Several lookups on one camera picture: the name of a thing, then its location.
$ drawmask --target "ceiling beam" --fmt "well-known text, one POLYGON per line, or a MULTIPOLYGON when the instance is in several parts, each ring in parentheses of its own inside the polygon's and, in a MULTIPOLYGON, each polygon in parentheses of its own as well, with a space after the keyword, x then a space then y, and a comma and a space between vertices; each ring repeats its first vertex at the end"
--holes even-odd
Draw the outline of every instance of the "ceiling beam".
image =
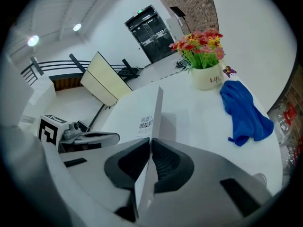
POLYGON ((64 32, 65 26, 66 26, 66 22, 67 22, 67 20, 68 20, 68 18, 69 18, 69 16, 70 16, 70 13, 71 13, 72 8, 73 8, 73 6, 75 5, 76 1, 77 1, 77 0, 72 0, 71 3, 70 3, 69 6, 68 6, 66 12, 65 12, 65 15, 64 15, 64 18, 63 18, 63 22, 62 22, 62 24, 61 24, 59 40, 62 39, 63 32, 64 32))
POLYGON ((98 13, 103 10, 106 5, 112 4, 115 1, 117 0, 97 0, 82 21, 82 28, 79 30, 79 34, 84 35, 91 25, 100 20, 97 16, 99 15, 98 13))

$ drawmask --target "flower pot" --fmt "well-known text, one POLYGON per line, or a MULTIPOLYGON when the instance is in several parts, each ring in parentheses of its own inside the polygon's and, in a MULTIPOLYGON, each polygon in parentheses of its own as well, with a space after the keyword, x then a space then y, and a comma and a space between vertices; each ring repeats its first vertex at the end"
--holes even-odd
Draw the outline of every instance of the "flower pot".
POLYGON ((222 66, 217 65, 207 69, 191 69, 193 84, 197 89, 209 90, 223 83, 222 66))

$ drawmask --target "black door frame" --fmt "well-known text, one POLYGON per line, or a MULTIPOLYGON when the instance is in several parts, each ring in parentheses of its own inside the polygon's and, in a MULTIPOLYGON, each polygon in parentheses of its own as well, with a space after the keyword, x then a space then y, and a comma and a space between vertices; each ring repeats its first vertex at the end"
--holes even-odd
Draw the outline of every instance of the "black door frame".
POLYGON ((149 8, 152 8, 152 9, 155 11, 154 15, 152 15, 152 16, 150 16, 150 17, 148 17, 148 18, 146 18, 146 19, 144 19, 144 20, 142 20, 142 21, 140 21, 140 23, 138 23, 138 24, 136 24, 135 26, 133 26, 132 29, 130 29, 130 28, 127 26, 127 23, 130 22, 131 20, 133 20, 137 15, 136 15, 136 16, 132 16, 129 20, 127 20, 127 21, 124 23, 124 25, 127 27, 127 29, 129 30, 129 32, 133 35, 133 37, 135 38, 135 40, 136 40, 136 41, 138 42, 138 44, 140 45, 141 49, 144 51, 144 53, 145 53, 145 55, 147 56, 148 60, 150 61, 150 64, 148 64, 147 66, 153 64, 154 62, 152 62, 152 60, 150 59, 150 57, 149 57, 148 54, 146 53, 146 51, 145 51, 145 49, 144 49, 144 46, 141 45, 140 41, 139 41, 139 40, 136 38, 136 36, 133 34, 133 30, 134 30, 135 28, 137 28, 139 25, 145 23, 147 20, 151 19, 152 17, 158 16, 158 18, 159 18, 160 22, 162 23, 162 25, 167 29, 167 32, 168 32, 168 34, 169 34, 169 36, 170 36, 172 42, 174 42, 174 40, 173 40, 173 38, 172 38, 172 36, 171 36, 171 34, 170 34, 170 32, 169 32, 169 29, 167 28, 167 26, 165 25, 165 23, 163 22, 162 18, 161 18, 160 15, 158 14, 157 10, 153 7, 153 5, 149 5, 148 7, 146 7, 145 9, 143 9, 142 12, 144 12, 145 10, 147 10, 147 9, 149 9, 149 8))

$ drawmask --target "blue cloth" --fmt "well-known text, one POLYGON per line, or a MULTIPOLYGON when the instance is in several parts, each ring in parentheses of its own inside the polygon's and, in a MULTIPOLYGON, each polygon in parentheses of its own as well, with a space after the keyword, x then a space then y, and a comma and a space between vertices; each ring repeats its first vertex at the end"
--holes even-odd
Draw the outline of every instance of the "blue cloth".
POLYGON ((232 134, 237 146, 250 137, 260 141, 271 135, 274 123, 264 117, 254 106, 253 97, 239 81, 226 81, 220 90, 225 111, 232 116, 232 134))

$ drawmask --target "white table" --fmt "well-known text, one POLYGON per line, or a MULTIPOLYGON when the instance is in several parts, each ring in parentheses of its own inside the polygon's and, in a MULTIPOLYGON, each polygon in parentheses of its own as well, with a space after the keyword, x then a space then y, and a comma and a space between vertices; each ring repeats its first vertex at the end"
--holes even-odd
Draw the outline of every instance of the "white table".
MULTIPOLYGON (((262 173, 267 178, 267 189, 272 195, 276 194, 282 185, 282 161, 276 134, 273 132, 259 142, 250 139, 242 147, 229 142, 232 118, 224 110, 220 88, 195 89, 190 76, 186 71, 180 72, 139 89, 148 92, 150 87, 159 85, 164 91, 159 138, 219 154, 251 175, 262 173)), ((134 104, 140 102, 142 100, 138 98, 134 104)), ((267 115, 255 97, 254 104, 267 115)), ((129 120, 136 114, 131 107, 126 111, 129 120)), ((118 123, 110 115, 106 124, 113 125, 113 122, 118 123)))

